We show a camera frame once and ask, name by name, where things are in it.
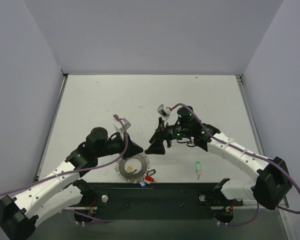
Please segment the metal disc with keyrings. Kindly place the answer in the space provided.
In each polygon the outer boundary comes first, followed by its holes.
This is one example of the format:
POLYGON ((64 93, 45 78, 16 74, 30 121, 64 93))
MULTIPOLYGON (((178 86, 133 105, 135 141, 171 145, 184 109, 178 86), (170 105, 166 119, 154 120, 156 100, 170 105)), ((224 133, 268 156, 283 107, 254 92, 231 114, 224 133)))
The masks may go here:
POLYGON ((125 182, 135 184, 144 181, 144 176, 150 169, 149 163, 148 157, 140 153, 127 159, 118 160, 115 171, 125 182))

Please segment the yellow tagged key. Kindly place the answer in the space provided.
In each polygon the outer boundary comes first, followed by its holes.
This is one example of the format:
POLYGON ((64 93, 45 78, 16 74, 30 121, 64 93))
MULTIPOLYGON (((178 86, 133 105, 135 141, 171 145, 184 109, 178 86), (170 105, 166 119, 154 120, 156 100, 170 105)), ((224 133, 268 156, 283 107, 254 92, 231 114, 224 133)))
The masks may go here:
POLYGON ((134 169, 132 166, 128 166, 127 169, 126 169, 126 172, 127 172, 128 174, 134 175, 134 174, 137 173, 137 169, 134 169))

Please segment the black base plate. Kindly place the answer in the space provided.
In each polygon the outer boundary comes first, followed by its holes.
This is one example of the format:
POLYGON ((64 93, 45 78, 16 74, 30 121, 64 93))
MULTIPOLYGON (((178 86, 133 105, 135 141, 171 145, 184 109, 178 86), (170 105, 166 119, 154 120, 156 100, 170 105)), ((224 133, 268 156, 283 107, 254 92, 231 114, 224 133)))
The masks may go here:
POLYGON ((212 209, 241 207, 222 196, 217 183, 89 183, 74 208, 113 220, 206 220, 212 209))

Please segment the red tagged key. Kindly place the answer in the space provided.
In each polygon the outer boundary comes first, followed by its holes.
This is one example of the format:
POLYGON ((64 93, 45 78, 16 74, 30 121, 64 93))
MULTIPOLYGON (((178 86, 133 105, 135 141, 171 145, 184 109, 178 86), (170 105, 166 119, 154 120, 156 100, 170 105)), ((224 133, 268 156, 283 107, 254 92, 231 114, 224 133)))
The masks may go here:
POLYGON ((149 182, 149 183, 156 183, 155 179, 149 175, 146 175, 144 177, 145 181, 149 182))

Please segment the black tagged key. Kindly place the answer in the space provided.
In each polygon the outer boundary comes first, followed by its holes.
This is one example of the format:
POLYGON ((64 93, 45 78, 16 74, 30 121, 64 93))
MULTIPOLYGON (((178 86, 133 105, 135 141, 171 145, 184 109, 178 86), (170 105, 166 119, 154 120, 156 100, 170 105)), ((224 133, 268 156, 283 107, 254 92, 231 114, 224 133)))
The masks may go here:
POLYGON ((147 176, 152 176, 152 175, 154 175, 156 173, 156 170, 155 169, 152 169, 152 170, 149 170, 147 173, 146 173, 146 175, 147 176))

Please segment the blue tagged key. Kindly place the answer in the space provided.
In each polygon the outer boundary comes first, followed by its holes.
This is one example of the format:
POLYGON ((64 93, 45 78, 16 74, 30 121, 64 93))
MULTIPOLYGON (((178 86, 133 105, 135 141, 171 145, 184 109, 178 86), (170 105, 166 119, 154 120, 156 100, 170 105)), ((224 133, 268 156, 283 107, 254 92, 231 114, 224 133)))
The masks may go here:
POLYGON ((142 181, 139 182, 139 185, 140 185, 142 188, 146 188, 146 187, 147 187, 146 183, 144 183, 144 182, 142 182, 142 181))

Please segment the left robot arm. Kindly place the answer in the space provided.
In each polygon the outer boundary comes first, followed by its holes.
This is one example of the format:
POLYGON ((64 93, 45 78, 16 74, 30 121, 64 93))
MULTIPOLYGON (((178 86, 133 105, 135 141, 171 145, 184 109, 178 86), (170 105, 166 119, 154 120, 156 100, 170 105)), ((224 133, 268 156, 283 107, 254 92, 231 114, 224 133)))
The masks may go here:
POLYGON ((47 177, 14 197, 0 199, 0 228, 10 240, 26 240, 37 226, 72 205, 86 206, 93 194, 82 177, 98 165, 98 159, 119 154, 128 159, 143 152, 128 133, 112 136, 103 127, 91 133, 47 177))

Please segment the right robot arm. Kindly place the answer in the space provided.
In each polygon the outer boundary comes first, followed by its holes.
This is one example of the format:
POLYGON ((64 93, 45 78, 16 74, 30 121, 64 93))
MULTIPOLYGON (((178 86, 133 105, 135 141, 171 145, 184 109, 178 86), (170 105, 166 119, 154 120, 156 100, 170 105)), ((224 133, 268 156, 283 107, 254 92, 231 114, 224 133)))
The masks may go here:
POLYGON ((251 178, 247 182, 224 180, 218 186, 221 194, 227 200, 255 200, 269 210, 276 209, 292 188, 284 160, 279 157, 269 160, 244 148, 216 127, 199 121, 191 106, 177 110, 177 120, 173 125, 168 123, 169 107, 161 104, 157 112, 160 114, 158 127, 145 154, 164 155, 173 141, 215 154, 251 178))

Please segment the green tagged key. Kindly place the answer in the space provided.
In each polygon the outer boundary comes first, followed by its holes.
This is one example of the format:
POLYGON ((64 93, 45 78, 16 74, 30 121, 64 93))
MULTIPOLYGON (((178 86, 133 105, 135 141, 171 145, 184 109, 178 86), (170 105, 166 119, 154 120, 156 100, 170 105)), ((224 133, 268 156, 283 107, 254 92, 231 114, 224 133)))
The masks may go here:
POLYGON ((196 174, 197 174, 197 180, 199 180, 202 175, 202 166, 201 166, 200 161, 197 161, 195 163, 195 170, 196 170, 196 174))

